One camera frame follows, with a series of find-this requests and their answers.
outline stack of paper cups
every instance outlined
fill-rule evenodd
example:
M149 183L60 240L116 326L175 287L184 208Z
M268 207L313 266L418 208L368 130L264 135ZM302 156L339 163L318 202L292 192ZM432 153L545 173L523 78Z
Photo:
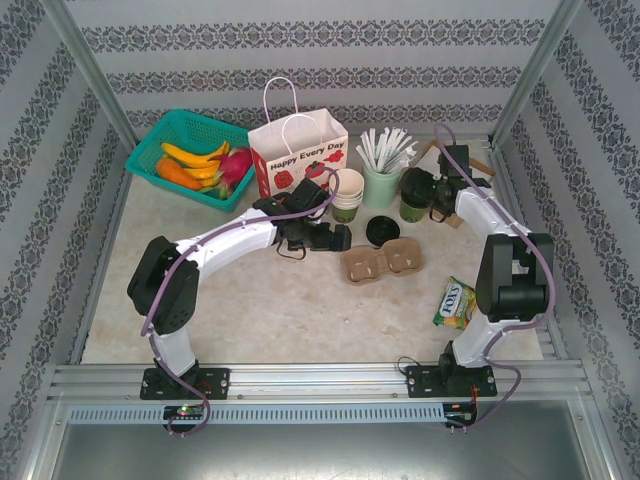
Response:
M336 222L349 223L356 217L358 207L362 203L364 192L364 177L360 172L350 168L343 168L337 171L340 184L335 198L331 204L331 213ZM336 181L332 176L329 178L329 192L335 189Z

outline teal plastic basket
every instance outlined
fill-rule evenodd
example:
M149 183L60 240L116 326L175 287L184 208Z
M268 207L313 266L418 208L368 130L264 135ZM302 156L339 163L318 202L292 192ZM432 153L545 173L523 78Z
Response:
M126 168L131 173L146 178L150 183L160 188L217 208L223 212L233 212L255 175L253 167L235 188L231 198L227 200L219 200L214 195L198 193L168 182L160 178L156 172L156 163L164 155L160 146L163 142L171 143L196 155L204 155L213 152L225 140L232 147L249 146L248 132L244 128L235 127L186 110L171 110L162 117L135 148L127 160Z

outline banana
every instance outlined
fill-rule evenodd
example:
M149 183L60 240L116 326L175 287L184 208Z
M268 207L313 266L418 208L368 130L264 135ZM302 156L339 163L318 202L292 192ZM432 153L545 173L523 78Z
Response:
M216 185L218 185L218 183L220 183L220 177L211 177L207 178L206 180L198 180L198 183L202 185L203 188L215 187Z
M231 149L231 146L227 141L224 141L215 152L211 152L206 155L194 155L193 153L185 152L181 148L166 142L162 143L161 146L162 150L164 150L167 155L192 168L208 167L211 160L219 157L220 155L229 153L229 150Z
M209 165L209 167L205 168L185 168L184 171L191 178L195 178L196 180L206 180L214 177L218 171L218 167L220 167L220 162L214 160L213 162L209 162Z

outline cardboard cup holder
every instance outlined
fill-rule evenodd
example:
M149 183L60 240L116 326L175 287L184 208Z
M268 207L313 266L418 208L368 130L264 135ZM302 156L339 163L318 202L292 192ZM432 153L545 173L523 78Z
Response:
M340 256L340 265L347 282L366 285L377 282L390 273L404 277L418 273L424 266L420 244L411 238L389 240L381 248L354 247Z

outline paper bag handle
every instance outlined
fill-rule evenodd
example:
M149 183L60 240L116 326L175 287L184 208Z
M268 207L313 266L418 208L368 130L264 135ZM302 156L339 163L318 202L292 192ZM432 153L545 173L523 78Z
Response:
M273 77L264 86L264 92L262 92L262 105L264 106L264 114L267 117L267 123L271 123L271 119L269 118L269 109L267 108L267 91L269 90L269 85L271 85L271 82L275 80L284 80L289 85L291 85L291 91L293 92L293 105L296 107L296 113L298 113L298 98L296 97L296 86L291 80L286 77Z
M291 155L293 152L291 151L291 147L287 143L287 139L284 138L284 127L287 126L287 123L289 123L289 120L291 120L293 117L305 117L305 118L308 118L309 120L311 120L313 123L315 123L316 127L318 127L318 135L320 136L320 143L323 143L324 140L322 139L322 129L320 128L320 125L318 125L318 122L316 122L309 115L305 115L304 113L294 113L293 115L289 115L289 118L287 118L284 121L284 123L282 124L282 132L281 132L282 141L284 142L285 146L287 147L287 150L289 150L289 155Z

